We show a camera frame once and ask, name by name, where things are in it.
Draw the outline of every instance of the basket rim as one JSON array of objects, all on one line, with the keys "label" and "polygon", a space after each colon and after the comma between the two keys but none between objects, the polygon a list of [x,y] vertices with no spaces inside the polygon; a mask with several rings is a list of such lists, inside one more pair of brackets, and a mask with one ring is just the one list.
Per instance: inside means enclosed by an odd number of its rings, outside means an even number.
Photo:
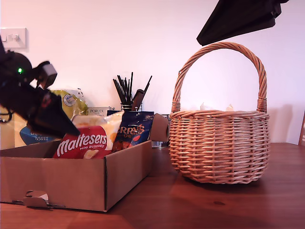
[{"label": "basket rim", "polygon": [[239,118],[268,118],[269,114],[260,111],[220,111],[220,110],[192,110],[171,112],[170,118],[220,118],[220,117],[239,117]]}]

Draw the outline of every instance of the wire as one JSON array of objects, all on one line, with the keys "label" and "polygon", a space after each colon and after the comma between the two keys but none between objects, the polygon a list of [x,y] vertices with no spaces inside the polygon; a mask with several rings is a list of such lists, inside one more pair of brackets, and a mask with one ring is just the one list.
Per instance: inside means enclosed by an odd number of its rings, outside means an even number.
[{"label": "wire", "polygon": [[[8,110],[7,113],[0,113],[0,123],[8,123],[13,118],[14,112],[12,112],[10,109],[7,109],[7,110]],[[4,115],[4,116],[8,115],[9,116],[8,120],[1,119],[1,115]]]}]

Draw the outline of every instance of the basket handle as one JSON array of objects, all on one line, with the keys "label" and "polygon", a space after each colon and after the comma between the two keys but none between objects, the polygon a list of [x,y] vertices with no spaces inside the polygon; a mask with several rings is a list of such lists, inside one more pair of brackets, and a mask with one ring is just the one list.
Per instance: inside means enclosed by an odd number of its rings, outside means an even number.
[{"label": "basket handle", "polygon": [[172,104],[172,112],[180,111],[180,94],[181,87],[185,77],[185,74],[188,72],[192,64],[197,61],[200,57],[205,55],[208,52],[217,49],[232,49],[238,51],[245,55],[257,69],[258,77],[259,77],[259,92],[258,92],[258,100],[257,100],[257,111],[259,112],[267,112],[267,78],[266,71],[264,69],[264,65],[261,60],[254,55],[249,49],[244,47],[241,44],[233,43],[233,42],[218,42],[214,44],[207,45],[196,52],[183,66],[183,68],[179,71],[178,79],[175,85],[175,92],[173,95],[173,104]]}]

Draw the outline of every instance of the white wall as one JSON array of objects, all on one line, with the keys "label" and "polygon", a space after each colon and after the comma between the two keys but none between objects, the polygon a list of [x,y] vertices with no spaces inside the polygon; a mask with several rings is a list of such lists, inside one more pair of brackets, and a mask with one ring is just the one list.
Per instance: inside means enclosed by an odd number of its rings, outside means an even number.
[{"label": "white wall", "polygon": [[[1,27],[24,26],[33,65],[50,60],[59,72],[52,88],[80,87],[89,105],[119,107],[112,78],[134,72],[134,89],[151,86],[145,110],[170,113],[179,69],[201,48],[197,35],[216,0],[2,0]],[[305,1],[282,5],[276,26],[230,38],[263,61],[268,79],[272,141],[297,143],[305,109]],[[220,50],[190,69],[182,107],[202,102],[255,110],[258,77],[241,54]]]}]

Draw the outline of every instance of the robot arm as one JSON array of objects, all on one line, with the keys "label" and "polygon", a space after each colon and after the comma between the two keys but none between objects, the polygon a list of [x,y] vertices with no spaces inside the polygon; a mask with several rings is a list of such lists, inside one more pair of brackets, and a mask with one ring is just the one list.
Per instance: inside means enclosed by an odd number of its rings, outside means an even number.
[{"label": "robot arm", "polygon": [[[57,72],[50,62],[42,62],[32,68],[30,61],[22,54],[5,52],[0,44],[0,105],[8,116],[0,123],[9,122],[16,112],[28,121],[28,127],[35,132],[63,137],[66,133],[78,135],[78,129],[62,110],[61,97],[47,88],[52,85]],[[30,85],[34,79],[37,87]]]}]

